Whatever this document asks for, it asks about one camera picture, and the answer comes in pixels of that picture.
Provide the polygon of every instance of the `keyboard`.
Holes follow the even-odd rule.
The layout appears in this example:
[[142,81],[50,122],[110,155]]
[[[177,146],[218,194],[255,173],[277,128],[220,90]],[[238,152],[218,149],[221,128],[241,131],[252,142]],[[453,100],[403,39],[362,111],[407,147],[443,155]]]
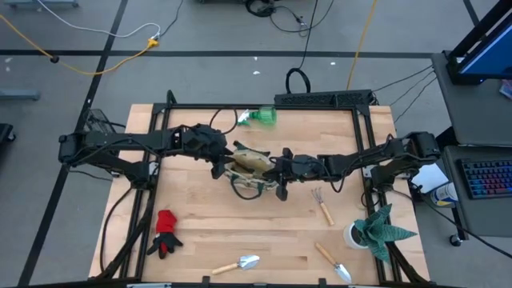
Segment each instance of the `keyboard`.
[[471,199],[512,197],[512,159],[459,160]]

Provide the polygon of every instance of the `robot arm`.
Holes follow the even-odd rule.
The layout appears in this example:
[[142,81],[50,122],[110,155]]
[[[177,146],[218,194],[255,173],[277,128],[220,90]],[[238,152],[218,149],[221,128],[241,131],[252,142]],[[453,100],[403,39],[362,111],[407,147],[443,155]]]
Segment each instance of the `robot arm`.
[[[224,173],[224,165],[232,162],[233,154],[226,148],[226,137],[213,128],[197,124],[178,126],[148,134],[118,134],[91,131],[60,137],[58,159],[69,166],[91,164],[109,172],[124,174],[136,188],[147,188],[153,174],[150,164],[128,162],[118,157],[120,150],[148,150],[158,157],[184,155],[212,162],[212,178]],[[337,182],[352,171],[366,168],[373,186],[386,190],[393,185],[394,178],[402,173],[416,174],[426,164],[434,163],[440,157],[437,143],[432,134],[414,132],[403,138],[388,139],[384,144],[362,152],[341,154],[293,155],[284,148],[281,157],[272,158],[275,168],[263,177],[279,184],[277,196],[287,199],[286,185],[289,182],[325,181]],[[380,162],[391,160],[384,166]]]

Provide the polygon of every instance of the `succulent plant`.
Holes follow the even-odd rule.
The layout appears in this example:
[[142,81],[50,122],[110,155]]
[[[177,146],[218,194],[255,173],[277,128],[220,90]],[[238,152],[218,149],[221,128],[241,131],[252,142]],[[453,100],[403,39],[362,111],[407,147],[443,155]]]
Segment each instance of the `succulent plant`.
[[368,246],[375,257],[388,263],[390,262],[390,254],[387,251],[386,242],[403,240],[416,235],[415,232],[386,224],[390,212],[391,204],[382,207],[370,215],[367,220],[356,220],[354,222],[361,240],[359,245]]

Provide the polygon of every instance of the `computer monitor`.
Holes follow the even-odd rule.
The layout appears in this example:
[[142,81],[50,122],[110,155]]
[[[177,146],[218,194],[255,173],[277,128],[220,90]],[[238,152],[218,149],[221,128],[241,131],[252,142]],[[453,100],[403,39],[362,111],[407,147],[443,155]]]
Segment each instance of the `computer monitor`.
[[449,53],[447,68],[453,84],[478,85],[490,78],[512,79],[512,14],[498,23],[511,9],[512,1],[499,1]]

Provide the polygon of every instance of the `gray floor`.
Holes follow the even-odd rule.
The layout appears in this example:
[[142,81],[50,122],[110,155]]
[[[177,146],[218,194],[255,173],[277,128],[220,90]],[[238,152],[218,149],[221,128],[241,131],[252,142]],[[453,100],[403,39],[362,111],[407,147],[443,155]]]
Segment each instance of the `gray floor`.
[[[471,0],[479,17],[495,0]],[[80,1],[82,8],[56,9],[77,25],[109,30],[120,0]],[[285,0],[298,14],[310,18],[313,2]],[[329,4],[320,0],[318,14]],[[125,33],[144,22],[165,26],[174,16],[177,0],[129,0],[119,32]],[[355,51],[371,0],[335,0],[331,14],[313,31],[310,50]],[[102,50],[106,36],[80,32],[64,26],[46,12],[35,9],[10,10],[5,15],[23,33],[52,50]],[[276,22],[291,29],[293,19],[277,14]],[[471,29],[462,0],[381,0],[369,28],[364,51],[439,52],[452,48]],[[116,39],[114,50],[139,50],[153,33],[152,28],[132,38]],[[1,49],[30,47],[5,25],[0,25]],[[256,18],[243,6],[228,0],[208,0],[199,5],[185,0],[176,26],[156,50],[302,50],[305,39],[277,31],[268,19]],[[121,57],[109,57],[107,67]],[[0,286],[15,286],[25,265],[57,178],[60,134],[74,129],[91,77],[69,72],[39,56],[0,56],[0,86],[37,89],[39,102],[1,102],[0,122],[15,125],[18,140],[0,161]],[[84,70],[95,70],[99,57],[62,57]],[[313,91],[344,90],[351,58],[308,58],[304,65]],[[179,102],[268,103],[285,92],[284,77],[300,58],[253,57],[144,57],[128,62],[102,77],[94,100],[111,120],[124,122],[133,103],[163,102],[172,89]],[[377,88],[405,77],[430,64],[428,59],[361,58],[352,89]],[[420,77],[379,91],[380,103],[392,103]],[[292,79],[293,90],[303,84]],[[393,105],[399,116],[418,94],[418,85]],[[450,125],[436,82],[397,122],[399,134],[427,130],[438,134]],[[86,167],[95,174],[101,170]],[[31,284],[85,279],[106,204],[110,184],[71,174],[65,184],[54,220],[34,271]],[[498,287],[512,282],[510,260],[473,240],[453,248],[447,237],[454,228],[428,208],[418,208],[418,223],[432,279],[453,286]],[[511,250],[512,240],[491,238],[492,243]]]

